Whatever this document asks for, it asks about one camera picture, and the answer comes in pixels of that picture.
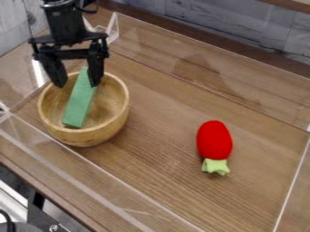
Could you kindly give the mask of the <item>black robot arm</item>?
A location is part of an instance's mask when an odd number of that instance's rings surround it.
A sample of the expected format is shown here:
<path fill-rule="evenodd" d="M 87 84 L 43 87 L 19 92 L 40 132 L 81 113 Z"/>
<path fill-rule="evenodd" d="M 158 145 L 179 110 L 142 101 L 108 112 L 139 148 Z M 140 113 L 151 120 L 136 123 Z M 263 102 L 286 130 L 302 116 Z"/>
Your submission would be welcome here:
<path fill-rule="evenodd" d="M 108 35 L 91 32 L 83 19 L 83 13 L 95 14 L 97 9 L 84 9 L 79 0 L 43 0 L 41 8 L 49 34 L 29 39 L 33 60 L 43 65 L 49 81 L 63 88 L 68 73 L 61 61 L 85 59 L 89 84 L 97 87 L 109 57 Z"/>

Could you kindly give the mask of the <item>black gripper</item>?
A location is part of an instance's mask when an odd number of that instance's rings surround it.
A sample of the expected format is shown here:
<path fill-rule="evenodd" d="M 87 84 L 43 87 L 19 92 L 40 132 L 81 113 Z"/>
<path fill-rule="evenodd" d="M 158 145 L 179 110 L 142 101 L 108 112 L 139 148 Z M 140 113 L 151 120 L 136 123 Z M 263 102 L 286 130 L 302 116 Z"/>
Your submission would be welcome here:
<path fill-rule="evenodd" d="M 40 61 L 51 82 L 63 88 L 68 74 L 61 59 L 87 59 L 88 78 L 97 87 L 104 75 L 104 59 L 109 57 L 107 38 L 85 28 L 84 14 L 95 14 L 79 3 L 43 3 L 49 34 L 32 37 L 32 56 Z"/>

